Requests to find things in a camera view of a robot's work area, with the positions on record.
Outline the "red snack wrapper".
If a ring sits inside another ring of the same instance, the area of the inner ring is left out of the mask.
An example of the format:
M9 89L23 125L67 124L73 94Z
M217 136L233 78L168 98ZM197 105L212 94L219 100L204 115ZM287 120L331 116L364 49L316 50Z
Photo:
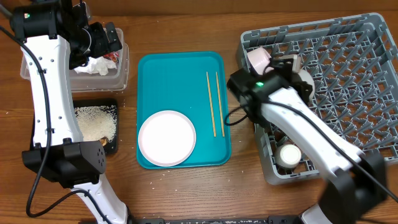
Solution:
M119 62L119 53L111 52L103 56L105 59L112 60L114 63Z

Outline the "grey bowl with brown scraps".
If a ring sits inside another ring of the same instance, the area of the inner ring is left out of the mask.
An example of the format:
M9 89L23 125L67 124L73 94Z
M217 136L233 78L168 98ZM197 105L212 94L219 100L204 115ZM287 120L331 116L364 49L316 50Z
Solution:
M299 85L298 94L305 104L309 104L315 94L315 82L306 70L299 71L298 75L302 81Z

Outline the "white bowl with rice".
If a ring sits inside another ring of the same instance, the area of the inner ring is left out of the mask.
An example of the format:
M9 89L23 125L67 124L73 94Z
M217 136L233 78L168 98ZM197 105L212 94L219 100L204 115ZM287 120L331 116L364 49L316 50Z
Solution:
M271 55L263 47L259 47L248 52L248 61L251 66L251 70L256 75L263 75L273 70L273 68L269 66Z

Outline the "white cup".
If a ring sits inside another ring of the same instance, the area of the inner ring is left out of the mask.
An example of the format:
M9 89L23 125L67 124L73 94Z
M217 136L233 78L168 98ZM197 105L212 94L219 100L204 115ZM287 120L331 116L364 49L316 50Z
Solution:
M284 144L276 149L275 163L285 169L294 169L302 158L301 150L294 144Z

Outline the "white round plate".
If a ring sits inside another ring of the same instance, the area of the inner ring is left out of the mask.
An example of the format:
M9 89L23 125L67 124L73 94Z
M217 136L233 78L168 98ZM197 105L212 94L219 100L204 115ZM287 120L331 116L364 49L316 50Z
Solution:
M138 133L141 154L150 163L172 167L192 154L197 141L193 123L182 113L163 110L149 116Z

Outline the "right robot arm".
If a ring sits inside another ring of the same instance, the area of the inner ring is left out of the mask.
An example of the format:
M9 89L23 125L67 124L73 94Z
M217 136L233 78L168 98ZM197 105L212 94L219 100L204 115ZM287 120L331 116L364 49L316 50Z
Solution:
M294 223L355 223L394 194L386 187L386 163L334 132L308 107L313 79L293 58L272 58L262 73L232 73L228 90L246 117L262 127L272 123L313 162L327 181L319 201Z

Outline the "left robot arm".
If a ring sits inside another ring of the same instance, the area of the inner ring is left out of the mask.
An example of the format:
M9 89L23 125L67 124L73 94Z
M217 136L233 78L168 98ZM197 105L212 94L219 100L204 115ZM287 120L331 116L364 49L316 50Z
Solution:
M24 165L38 179L57 182L79 196L98 223L132 223L134 218L105 175L100 141L85 141L78 126L70 70L122 49L113 23L89 23L86 4L32 1L14 9L8 36L20 45L34 103L31 147Z

